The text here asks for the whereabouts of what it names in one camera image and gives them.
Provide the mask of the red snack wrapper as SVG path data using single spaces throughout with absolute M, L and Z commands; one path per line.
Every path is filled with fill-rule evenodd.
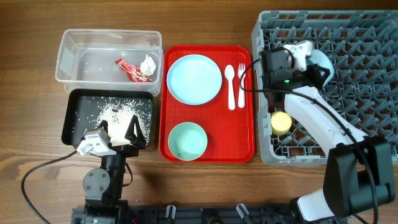
M 127 63 L 123 59 L 118 59 L 115 64 L 127 75 L 128 79 L 132 82 L 152 82 L 152 79 L 143 74 L 139 67 Z

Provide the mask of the red serving tray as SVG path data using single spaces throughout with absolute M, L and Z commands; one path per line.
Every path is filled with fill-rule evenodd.
M 212 59 L 219 67 L 222 75 L 222 86 L 218 94 L 202 105 L 186 105 L 177 101 L 169 92 L 166 83 L 167 72 L 179 58 L 198 54 Z M 252 74 L 247 72 L 244 80 L 237 76 L 238 66 L 251 64 L 251 55 L 238 45 L 175 45 L 164 54 L 162 98 L 159 125 L 159 152 L 172 162 L 182 162 L 172 155 L 168 147 L 171 130 L 183 122 L 200 125 L 208 137 L 205 153 L 191 162 L 246 162 L 255 151 L 253 97 L 246 92 L 245 105 L 237 106 L 239 86 L 252 88 Z M 224 75 L 227 65 L 234 68 L 233 90 L 235 110 L 228 108 L 228 81 Z

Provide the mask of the rice food waste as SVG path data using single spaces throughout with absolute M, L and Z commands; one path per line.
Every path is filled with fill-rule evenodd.
M 150 141 L 152 101 L 145 98 L 81 96 L 73 113 L 71 143 L 79 145 L 81 138 L 102 120 L 108 122 L 108 134 L 114 146 L 129 144 L 124 138 L 131 118 L 136 115 L 146 142 Z

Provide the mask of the black plastic tray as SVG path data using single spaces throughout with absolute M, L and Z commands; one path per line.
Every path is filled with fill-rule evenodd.
M 137 116 L 146 143 L 150 141 L 153 96 L 146 91 L 75 89 L 68 99 L 61 140 L 77 146 L 81 138 L 105 120 L 114 146 L 128 144 L 125 134 Z

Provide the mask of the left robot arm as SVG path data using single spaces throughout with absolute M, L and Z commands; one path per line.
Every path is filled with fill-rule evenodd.
M 101 158 L 101 165 L 90 170 L 83 179 L 85 207 L 75 223 L 135 223 L 136 216 L 128 202 L 121 199 L 122 189 L 127 184 L 123 178 L 131 168 L 126 163 L 128 157 L 137 157 L 139 150 L 146 148 L 146 140 L 136 115 L 131 118 L 124 138 L 129 144 L 113 146 L 108 134 L 108 122 L 88 131 L 81 139 L 77 151 L 81 155 Z

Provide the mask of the yellow cup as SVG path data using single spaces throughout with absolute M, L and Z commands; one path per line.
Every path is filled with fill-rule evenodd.
M 281 136 L 286 134 L 292 125 L 292 118 L 283 111 L 275 111 L 271 114 L 272 134 Z

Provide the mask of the white plastic spoon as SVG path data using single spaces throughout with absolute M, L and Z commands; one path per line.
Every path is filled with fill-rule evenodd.
M 227 65 L 224 70 L 224 75 L 228 81 L 228 108 L 229 110 L 235 110 L 235 99 L 233 90 L 233 79 L 234 79 L 234 68 L 232 65 Z

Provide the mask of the clear plastic bin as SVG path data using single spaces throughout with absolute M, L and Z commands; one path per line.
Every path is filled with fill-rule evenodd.
M 118 59 L 140 67 L 146 55 L 156 70 L 152 82 L 132 82 L 115 64 Z M 153 30 L 68 29 L 60 43 L 55 79 L 67 92 L 77 88 L 160 93 L 163 72 L 160 32 Z

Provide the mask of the white tissue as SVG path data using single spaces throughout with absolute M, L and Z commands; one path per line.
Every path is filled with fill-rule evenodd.
M 152 76 L 156 70 L 156 64 L 152 57 L 146 55 L 145 60 L 140 64 L 140 70 L 144 75 Z

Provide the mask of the light blue bowl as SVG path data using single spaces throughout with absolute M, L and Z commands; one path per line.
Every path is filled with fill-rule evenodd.
M 311 56 L 307 59 L 307 65 L 314 65 L 314 64 L 329 69 L 328 75 L 326 75 L 325 72 L 321 72 L 321 75 L 324 79 L 322 83 L 322 88 L 323 88 L 334 76 L 333 65 L 330 59 L 321 50 L 317 49 L 313 49 Z

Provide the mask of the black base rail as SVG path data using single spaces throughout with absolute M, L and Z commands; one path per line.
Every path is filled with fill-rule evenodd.
M 117 208 L 74 208 L 71 223 L 206 223 L 205 218 L 219 218 L 222 223 L 300 223 L 284 203 L 262 206 L 166 207 L 130 206 Z

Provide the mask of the light blue plate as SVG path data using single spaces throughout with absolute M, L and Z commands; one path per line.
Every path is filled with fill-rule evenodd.
M 186 105 L 202 105 L 220 91 L 222 75 L 217 64 L 204 55 L 191 54 L 177 59 L 166 77 L 171 95 Z

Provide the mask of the grey dishwasher rack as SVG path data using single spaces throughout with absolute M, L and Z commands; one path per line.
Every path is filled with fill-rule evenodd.
M 397 12 L 262 11 L 251 33 L 252 56 L 311 40 L 335 70 L 321 90 L 345 120 L 382 136 L 397 162 Z

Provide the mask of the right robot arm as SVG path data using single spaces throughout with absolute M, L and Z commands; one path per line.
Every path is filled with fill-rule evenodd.
M 264 92 L 282 100 L 284 111 L 301 123 L 327 155 L 320 190 L 295 200 L 298 216 L 305 222 L 327 218 L 357 217 L 394 201 L 395 181 L 388 141 L 369 137 L 350 125 L 319 94 L 331 77 L 317 64 L 294 70 L 289 64 L 264 66 Z

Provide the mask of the green bowl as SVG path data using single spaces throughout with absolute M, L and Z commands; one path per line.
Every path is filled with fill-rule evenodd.
M 205 153 L 208 137 L 200 125 L 183 122 L 171 130 L 167 143 L 172 155 L 178 160 L 194 161 Z

